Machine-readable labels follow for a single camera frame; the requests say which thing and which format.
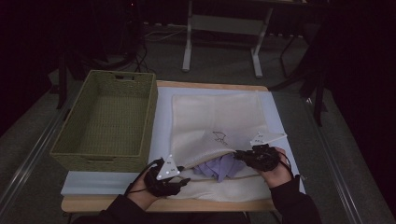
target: black sleeve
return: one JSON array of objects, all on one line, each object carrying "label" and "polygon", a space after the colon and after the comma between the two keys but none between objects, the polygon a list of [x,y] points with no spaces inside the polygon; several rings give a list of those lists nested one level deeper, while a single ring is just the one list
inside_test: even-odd
[{"label": "black sleeve", "polygon": [[299,191],[300,176],[290,182],[270,189],[274,206],[282,215],[284,224],[321,223],[320,215],[311,197]]},{"label": "black sleeve", "polygon": [[128,198],[119,195],[116,200],[98,216],[77,218],[73,224],[132,224],[145,223],[146,212]]}]

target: metal stand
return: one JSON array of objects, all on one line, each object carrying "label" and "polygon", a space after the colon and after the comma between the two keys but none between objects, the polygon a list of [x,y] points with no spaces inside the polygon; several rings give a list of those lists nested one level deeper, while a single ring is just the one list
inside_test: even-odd
[{"label": "metal stand", "polygon": [[189,17],[187,19],[187,43],[184,51],[182,70],[190,71],[191,63],[191,32],[194,30],[206,30],[223,33],[233,33],[241,35],[257,35],[258,41],[254,48],[251,49],[251,58],[253,61],[254,72],[257,78],[262,77],[262,68],[260,65],[259,51],[262,41],[267,30],[269,20],[272,15],[272,8],[269,8],[264,21],[244,20],[214,16],[194,15],[192,13],[192,1],[189,1]]}]

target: dark background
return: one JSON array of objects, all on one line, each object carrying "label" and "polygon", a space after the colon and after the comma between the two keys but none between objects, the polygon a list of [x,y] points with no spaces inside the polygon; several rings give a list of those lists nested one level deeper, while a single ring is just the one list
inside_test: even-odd
[{"label": "dark background", "polygon": [[[106,35],[106,28],[115,27],[119,31],[124,27],[114,24],[125,20],[136,22],[135,14],[131,18],[120,11],[125,2],[117,2],[112,8],[113,14],[101,14],[99,9],[97,14],[92,14],[89,4],[100,7],[109,2],[116,1],[0,1],[0,135],[50,89],[48,73],[58,67],[58,57],[66,49],[77,49],[104,61],[111,50],[121,54],[138,50],[140,30],[137,23],[133,23],[131,36],[128,36],[136,41],[132,42],[135,45],[120,44],[120,35]],[[322,12],[318,14],[315,10],[276,8],[269,31],[288,36],[298,34],[306,21],[323,21],[304,63],[327,65],[325,85],[332,91],[395,216],[396,195],[392,189],[396,182],[393,162],[396,143],[395,6],[393,1],[333,3],[338,9],[325,21],[320,16]],[[148,0],[140,9],[139,18],[149,24],[186,23],[185,0]],[[212,11],[208,11],[205,3],[198,7],[202,13],[215,11],[262,18],[262,7],[246,5],[236,10],[230,2],[222,10],[216,5],[210,5],[210,9]],[[95,16],[108,23],[97,26]]]}]

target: gray floor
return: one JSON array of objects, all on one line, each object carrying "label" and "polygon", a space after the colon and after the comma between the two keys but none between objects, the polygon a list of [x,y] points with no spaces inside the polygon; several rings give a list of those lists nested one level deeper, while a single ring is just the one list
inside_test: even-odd
[{"label": "gray floor", "polygon": [[[161,31],[172,32],[180,29],[161,28]],[[148,28],[150,31],[158,31],[158,28]],[[184,55],[185,36],[173,35],[164,38],[166,34],[148,35],[148,53],[145,59],[147,67],[157,74],[160,80],[175,80],[189,82],[207,83],[230,83],[244,85],[264,85],[272,86],[284,80],[278,55],[287,40],[282,37],[269,36],[264,39],[262,51],[260,53],[263,79],[254,77],[254,71],[250,60],[249,46],[254,43],[254,39],[240,35],[213,35],[210,33],[195,33],[191,56],[191,70],[189,73],[181,71]],[[291,71],[304,55],[307,45],[302,39],[297,39],[290,50],[285,55],[288,71]],[[133,71],[135,65],[123,68],[125,71]],[[73,85],[80,83],[70,81],[71,90]],[[280,93],[275,94],[275,98],[284,101],[278,110],[286,130],[299,129],[299,124],[309,122],[303,120],[298,114],[286,113],[297,106],[295,101],[288,101],[288,96],[296,97],[301,83],[294,84]],[[372,177],[359,153],[359,149],[349,132],[338,108],[332,101],[331,94],[326,91],[324,97],[328,112],[322,114],[323,128],[318,129],[319,135],[326,139],[326,143],[332,146],[332,155],[337,161],[340,172],[343,174],[348,190],[353,196],[356,207],[360,211],[362,223],[394,223],[394,219],[384,203],[382,196],[377,190]],[[0,190],[4,192],[7,184],[17,171],[28,153],[35,147],[40,134],[45,131],[59,111],[55,110],[57,97],[55,95],[44,95],[5,135],[0,139]],[[304,146],[314,145],[309,141],[302,142],[303,135],[310,134],[306,130],[301,130],[298,134],[289,136],[291,144]],[[66,170],[56,161],[50,158],[48,150],[51,146],[43,146],[45,151],[42,158],[35,166],[19,192],[15,202],[10,206],[5,223],[66,223],[67,217],[63,217],[60,207],[62,196],[60,191],[66,176]],[[304,172],[307,183],[306,191],[312,195],[317,204],[320,204],[319,211],[324,223],[348,223],[347,215],[344,211],[337,212],[334,207],[343,208],[335,189],[327,189],[328,179],[320,178],[329,176],[330,171],[316,167],[318,160],[325,163],[322,151],[312,150],[311,157],[295,153],[297,161],[301,162],[299,169]],[[316,186],[320,189],[309,188],[310,181],[319,182]],[[252,223],[275,223],[269,213],[250,213]]]}]

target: person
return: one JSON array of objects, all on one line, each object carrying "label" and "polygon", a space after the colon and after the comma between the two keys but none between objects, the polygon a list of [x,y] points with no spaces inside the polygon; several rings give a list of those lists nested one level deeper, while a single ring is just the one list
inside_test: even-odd
[{"label": "person", "polygon": [[[286,163],[285,150],[276,148],[281,160]],[[272,171],[258,171],[271,190],[276,210],[282,215],[282,223],[321,223],[318,209],[306,194],[299,191],[300,177],[291,176],[281,163]],[[237,223],[248,224],[244,213],[146,213],[145,211],[159,198],[146,188],[143,174],[138,178],[127,196],[119,195],[114,202],[98,216],[78,217],[73,224],[126,224],[126,223]]]}]

